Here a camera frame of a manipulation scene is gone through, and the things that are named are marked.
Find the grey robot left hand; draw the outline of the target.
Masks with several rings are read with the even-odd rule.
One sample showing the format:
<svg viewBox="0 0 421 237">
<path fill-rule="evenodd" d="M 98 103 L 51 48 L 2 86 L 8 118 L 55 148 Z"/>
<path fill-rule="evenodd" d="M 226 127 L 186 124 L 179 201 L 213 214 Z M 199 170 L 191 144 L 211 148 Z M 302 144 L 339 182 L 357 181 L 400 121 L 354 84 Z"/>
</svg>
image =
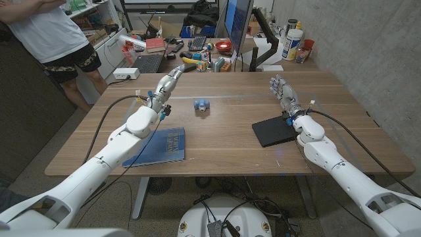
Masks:
<svg viewBox="0 0 421 237">
<path fill-rule="evenodd" d="M 162 110 L 164 104 L 168 101 L 171 92 L 176 87 L 178 79 L 183 74 L 185 67 L 185 65 L 177 66 L 159 80 L 155 91 L 149 97 L 149 100 L 147 102 L 147 106 L 149 108 L 151 108 L 157 113 L 159 113 Z"/>
</svg>

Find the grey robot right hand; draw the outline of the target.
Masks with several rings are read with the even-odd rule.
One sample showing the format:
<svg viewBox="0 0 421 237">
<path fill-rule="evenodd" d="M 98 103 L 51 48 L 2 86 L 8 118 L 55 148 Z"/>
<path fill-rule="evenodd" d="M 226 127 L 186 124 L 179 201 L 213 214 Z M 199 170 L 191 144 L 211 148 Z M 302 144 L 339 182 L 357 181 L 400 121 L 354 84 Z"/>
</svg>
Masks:
<svg viewBox="0 0 421 237">
<path fill-rule="evenodd" d="M 294 89 L 279 75 L 270 79 L 270 91 L 278 98 L 282 109 L 293 120 L 304 115 L 304 109 Z"/>
</svg>

